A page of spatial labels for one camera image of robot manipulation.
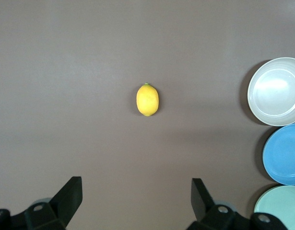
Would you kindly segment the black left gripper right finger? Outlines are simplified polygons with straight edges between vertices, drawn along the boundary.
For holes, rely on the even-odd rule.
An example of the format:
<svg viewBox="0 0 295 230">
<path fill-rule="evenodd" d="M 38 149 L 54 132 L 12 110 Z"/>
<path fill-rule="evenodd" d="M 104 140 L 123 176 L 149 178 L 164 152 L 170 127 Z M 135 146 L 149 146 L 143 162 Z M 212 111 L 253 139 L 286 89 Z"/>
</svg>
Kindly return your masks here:
<svg viewBox="0 0 295 230">
<path fill-rule="evenodd" d="M 250 221 L 229 206 L 216 204 L 202 179 L 191 181 L 191 205 L 196 220 L 189 230 L 249 230 Z"/>
</svg>

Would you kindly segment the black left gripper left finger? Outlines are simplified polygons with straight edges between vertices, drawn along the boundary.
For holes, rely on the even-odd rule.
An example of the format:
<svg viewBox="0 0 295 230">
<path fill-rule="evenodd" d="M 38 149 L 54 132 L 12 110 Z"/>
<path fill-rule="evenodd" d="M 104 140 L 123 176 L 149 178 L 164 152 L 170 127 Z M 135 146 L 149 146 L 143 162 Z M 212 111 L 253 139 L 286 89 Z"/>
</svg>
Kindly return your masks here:
<svg viewBox="0 0 295 230">
<path fill-rule="evenodd" d="M 65 230 L 82 200 L 82 178 L 74 176 L 49 202 L 33 204 L 24 212 L 27 229 Z"/>
</svg>

